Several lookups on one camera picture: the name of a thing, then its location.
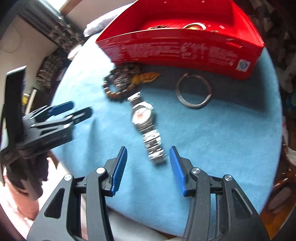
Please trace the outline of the dark crystal bead cluster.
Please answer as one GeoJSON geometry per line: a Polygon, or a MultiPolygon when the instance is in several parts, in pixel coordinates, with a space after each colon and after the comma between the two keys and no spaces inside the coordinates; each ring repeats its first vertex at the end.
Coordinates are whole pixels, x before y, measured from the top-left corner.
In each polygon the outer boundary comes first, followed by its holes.
{"type": "Polygon", "coordinates": [[[115,68],[111,70],[112,81],[118,91],[122,91],[127,89],[130,85],[133,74],[131,73],[131,69],[129,67],[123,66],[121,68],[115,68]]]}

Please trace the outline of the silver wrist watch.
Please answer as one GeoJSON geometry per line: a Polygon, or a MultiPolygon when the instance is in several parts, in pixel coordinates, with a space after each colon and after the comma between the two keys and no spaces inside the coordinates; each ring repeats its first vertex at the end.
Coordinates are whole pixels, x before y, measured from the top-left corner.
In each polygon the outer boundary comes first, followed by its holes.
{"type": "Polygon", "coordinates": [[[154,124],[154,107],[142,99],[140,91],[127,99],[132,105],[131,122],[142,135],[149,159],[155,165],[163,164],[166,161],[166,154],[162,146],[160,133],[154,124]]]}

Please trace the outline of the gold pendant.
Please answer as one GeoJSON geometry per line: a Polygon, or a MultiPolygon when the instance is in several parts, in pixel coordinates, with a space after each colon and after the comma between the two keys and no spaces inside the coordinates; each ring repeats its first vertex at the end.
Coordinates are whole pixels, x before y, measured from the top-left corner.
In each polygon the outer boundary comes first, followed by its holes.
{"type": "Polygon", "coordinates": [[[135,75],[132,78],[132,83],[134,85],[140,85],[142,83],[150,83],[155,81],[158,77],[160,77],[160,73],[157,72],[146,72],[139,75],[135,75]]]}

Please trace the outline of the light blue table cloth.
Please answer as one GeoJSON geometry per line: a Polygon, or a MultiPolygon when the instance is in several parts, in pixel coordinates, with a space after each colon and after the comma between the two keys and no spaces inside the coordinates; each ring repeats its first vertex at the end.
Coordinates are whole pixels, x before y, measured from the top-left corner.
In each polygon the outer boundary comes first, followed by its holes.
{"type": "MultiPolygon", "coordinates": [[[[154,165],[131,122],[132,105],[109,100],[102,88],[113,63],[92,36],[61,80],[52,103],[73,101],[93,115],[75,125],[73,141],[53,154],[75,177],[83,177],[128,150],[119,191],[110,208],[161,232],[184,233],[190,198],[182,196],[169,162],[154,165]]],[[[252,76],[235,80],[209,72],[148,66],[160,77],[139,87],[156,112],[163,149],[175,146],[209,175],[232,175],[257,212],[270,196],[278,168],[282,110],[278,79],[267,50],[252,76]]]]}

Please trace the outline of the white lace folded cloth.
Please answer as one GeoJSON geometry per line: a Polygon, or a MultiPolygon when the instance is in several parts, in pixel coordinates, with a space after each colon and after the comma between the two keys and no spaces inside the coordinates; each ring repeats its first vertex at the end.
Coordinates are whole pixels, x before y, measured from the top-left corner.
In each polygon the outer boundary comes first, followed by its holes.
{"type": "Polygon", "coordinates": [[[85,38],[102,31],[109,23],[111,23],[117,16],[123,13],[131,4],[126,4],[120,8],[114,9],[86,25],[83,35],[85,38]]]}

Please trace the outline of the red metal tin box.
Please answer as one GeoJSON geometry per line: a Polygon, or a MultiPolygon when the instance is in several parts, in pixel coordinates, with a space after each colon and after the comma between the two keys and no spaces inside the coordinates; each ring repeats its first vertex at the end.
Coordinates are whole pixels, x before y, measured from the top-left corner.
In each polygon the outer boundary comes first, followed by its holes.
{"type": "Polygon", "coordinates": [[[264,48],[233,1],[135,1],[101,32],[96,44],[115,64],[195,68],[245,80],[264,48]],[[203,23],[204,31],[182,29],[203,23]]]}

